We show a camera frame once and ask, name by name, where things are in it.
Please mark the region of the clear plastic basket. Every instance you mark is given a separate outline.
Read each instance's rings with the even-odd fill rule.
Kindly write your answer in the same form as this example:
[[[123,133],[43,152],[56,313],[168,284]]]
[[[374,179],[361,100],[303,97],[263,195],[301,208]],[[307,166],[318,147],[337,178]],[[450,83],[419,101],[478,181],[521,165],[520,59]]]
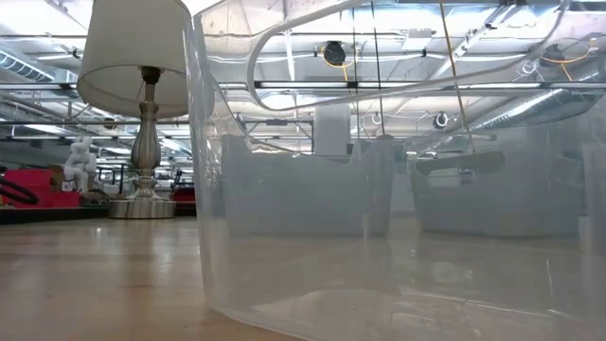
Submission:
[[[327,341],[606,341],[606,90],[464,90],[606,81],[606,0],[221,0],[186,28],[205,297],[236,320]],[[323,58],[339,41],[343,66]],[[565,60],[542,67],[558,44]],[[254,81],[410,81],[265,89]],[[444,112],[445,129],[433,117]],[[233,235],[221,138],[313,155],[390,139],[382,235]],[[582,164],[575,234],[424,231],[409,167],[497,150]]]

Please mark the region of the red cart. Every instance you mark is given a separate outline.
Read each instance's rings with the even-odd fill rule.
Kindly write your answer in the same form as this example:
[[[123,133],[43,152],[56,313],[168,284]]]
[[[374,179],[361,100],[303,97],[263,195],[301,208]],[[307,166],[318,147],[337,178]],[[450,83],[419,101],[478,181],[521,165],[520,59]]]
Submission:
[[[177,204],[193,205],[196,200],[195,187],[175,187],[170,198]]]

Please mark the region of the white shade table lamp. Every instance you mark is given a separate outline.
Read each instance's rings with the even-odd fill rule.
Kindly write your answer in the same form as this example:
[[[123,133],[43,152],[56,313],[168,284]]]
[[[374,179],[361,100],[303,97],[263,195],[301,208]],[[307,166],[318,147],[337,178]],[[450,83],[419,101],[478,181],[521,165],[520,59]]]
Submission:
[[[114,200],[114,219],[169,219],[175,204],[155,191],[161,163],[157,122],[187,114],[182,0],[94,0],[77,91],[89,105],[139,126],[131,151],[134,192]]]

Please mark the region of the cardboard box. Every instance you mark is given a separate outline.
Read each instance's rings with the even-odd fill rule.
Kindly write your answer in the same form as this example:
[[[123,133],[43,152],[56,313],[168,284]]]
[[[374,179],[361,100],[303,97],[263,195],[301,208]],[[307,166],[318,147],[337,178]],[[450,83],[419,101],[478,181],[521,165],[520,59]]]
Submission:
[[[53,191],[62,191],[64,181],[64,170],[61,165],[48,165],[47,170],[50,175],[50,186]]]

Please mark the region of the red crate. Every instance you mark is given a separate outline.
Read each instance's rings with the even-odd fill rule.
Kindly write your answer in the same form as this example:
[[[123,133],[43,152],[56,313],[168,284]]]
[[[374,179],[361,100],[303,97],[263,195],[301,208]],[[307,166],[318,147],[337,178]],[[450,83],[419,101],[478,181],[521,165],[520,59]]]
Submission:
[[[0,177],[0,204],[18,209],[75,208],[80,205],[80,195],[53,191],[48,170],[7,170]]]

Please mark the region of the long ceiling light bar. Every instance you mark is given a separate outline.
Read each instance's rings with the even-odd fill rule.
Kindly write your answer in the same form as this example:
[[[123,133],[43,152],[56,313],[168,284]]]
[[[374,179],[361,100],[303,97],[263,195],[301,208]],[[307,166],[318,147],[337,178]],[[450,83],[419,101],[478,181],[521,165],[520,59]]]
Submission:
[[[410,81],[387,81],[378,83],[377,81],[254,81],[255,90],[265,89],[312,89],[312,90],[337,90],[337,89],[363,89],[379,90],[384,88],[403,88],[417,86],[417,82]],[[568,81],[568,82],[485,82],[459,84],[458,87],[464,90],[496,90],[496,89],[599,89],[606,90],[606,81]],[[75,83],[4,83],[0,84],[0,90],[6,91],[51,91],[51,90],[75,90]]]

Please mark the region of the black aluminium table frame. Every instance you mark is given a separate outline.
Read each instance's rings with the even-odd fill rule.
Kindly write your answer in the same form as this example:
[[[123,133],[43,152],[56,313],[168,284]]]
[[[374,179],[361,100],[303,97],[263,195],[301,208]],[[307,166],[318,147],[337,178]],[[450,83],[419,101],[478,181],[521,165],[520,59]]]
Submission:
[[[0,209],[0,225],[110,219],[104,207]]]

